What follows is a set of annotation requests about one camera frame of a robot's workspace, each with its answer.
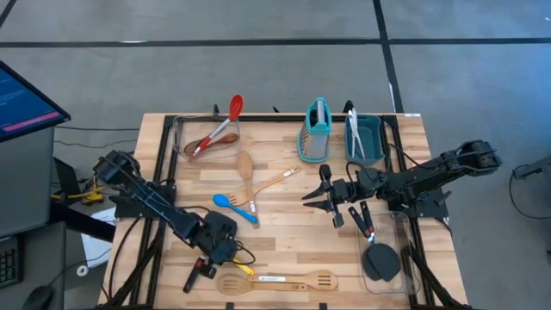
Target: keyboard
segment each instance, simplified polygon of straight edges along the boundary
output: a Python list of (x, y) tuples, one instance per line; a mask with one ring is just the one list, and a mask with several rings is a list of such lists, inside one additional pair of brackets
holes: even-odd
[(19, 236), (0, 239), (0, 288), (23, 280), (22, 241)]

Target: monitor screen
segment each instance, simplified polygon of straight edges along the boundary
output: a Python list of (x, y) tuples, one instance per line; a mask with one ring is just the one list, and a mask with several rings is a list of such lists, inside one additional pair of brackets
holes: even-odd
[(0, 61), (0, 142), (70, 118), (50, 98)]

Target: red tongs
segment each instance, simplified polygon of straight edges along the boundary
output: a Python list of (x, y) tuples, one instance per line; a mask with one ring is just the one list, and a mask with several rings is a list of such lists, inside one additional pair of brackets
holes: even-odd
[(193, 155), (196, 155), (201, 150), (204, 150), (205, 147), (210, 143), (210, 141), (218, 135), (224, 129), (224, 127), (227, 126), (227, 124), (230, 123), (230, 121), (234, 121), (238, 116), (241, 114), (241, 110), (243, 109), (243, 97), (241, 95), (235, 95), (232, 100), (230, 101), (230, 115), (228, 118), (220, 124), (216, 129), (214, 129), (213, 132), (211, 132), (201, 143), (197, 148), (193, 151)]

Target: teal utensil holder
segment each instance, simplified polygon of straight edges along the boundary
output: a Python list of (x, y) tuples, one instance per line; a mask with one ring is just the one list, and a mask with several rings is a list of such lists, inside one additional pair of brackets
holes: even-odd
[(381, 119), (373, 115), (358, 115), (358, 133), (362, 141), (365, 158), (362, 158), (360, 147), (356, 140), (356, 154), (352, 156), (352, 129), (350, 128), (350, 120), (346, 118), (346, 161), (356, 163), (362, 166), (370, 166), (376, 164), (385, 157), (381, 147)]
[(300, 159), (308, 163), (321, 163), (327, 159), (331, 126), (331, 111), (325, 99), (316, 98), (308, 107), (304, 124), (299, 131), (297, 148)]

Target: wooden spatula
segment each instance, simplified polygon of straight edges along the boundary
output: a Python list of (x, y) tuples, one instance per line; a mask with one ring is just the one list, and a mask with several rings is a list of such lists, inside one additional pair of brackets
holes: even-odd
[[(300, 167), (294, 167), (291, 169), (288, 169), (287, 171), (283, 173), (278, 173), (276, 176), (260, 182), (258, 184), (254, 184), (252, 186), (252, 192), (254, 195), (258, 194), (259, 191), (262, 189), (265, 189), (271, 185), (274, 185), (282, 180), (284, 180), (286, 177), (291, 177), (293, 174), (298, 173), (300, 171)], [(233, 206), (241, 206), (244, 203), (247, 203), (247, 191), (246, 189), (241, 189), (240, 191), (233, 192), (231, 194), (226, 194), (227, 199), (230, 201), (230, 203)]]
[(306, 292), (308, 286), (300, 283), (270, 283), (248, 282), (238, 276), (222, 276), (216, 283), (216, 288), (224, 295), (241, 295), (252, 290), (275, 290), (290, 292)]
[[(238, 154), (238, 170), (241, 174), (241, 177), (245, 180), (245, 191), (247, 192), (247, 200), (249, 201), (249, 205), (251, 206), (251, 213), (254, 215), (258, 220), (258, 211), (257, 207), (255, 206), (255, 193), (252, 191), (252, 159), (251, 155), (249, 155), (248, 152), (241, 151)], [(259, 228), (260, 225), (258, 224), (260, 221), (257, 221), (257, 223), (253, 223), (252, 226), (255, 228)]]
[(337, 288), (338, 279), (329, 270), (318, 270), (305, 276), (249, 276), (250, 282), (283, 282), (305, 283), (319, 290), (333, 290)]

